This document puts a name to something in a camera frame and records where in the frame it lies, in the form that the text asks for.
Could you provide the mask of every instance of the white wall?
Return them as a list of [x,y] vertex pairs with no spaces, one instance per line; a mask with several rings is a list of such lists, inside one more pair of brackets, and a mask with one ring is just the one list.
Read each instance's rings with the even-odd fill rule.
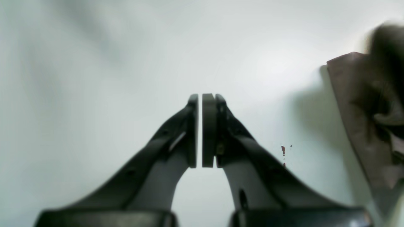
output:
[[[0,226],[92,192],[209,92],[280,161],[285,146],[301,180],[380,225],[321,66],[403,12],[401,0],[1,0]],[[226,226],[226,177],[198,157],[173,210],[182,227]]]

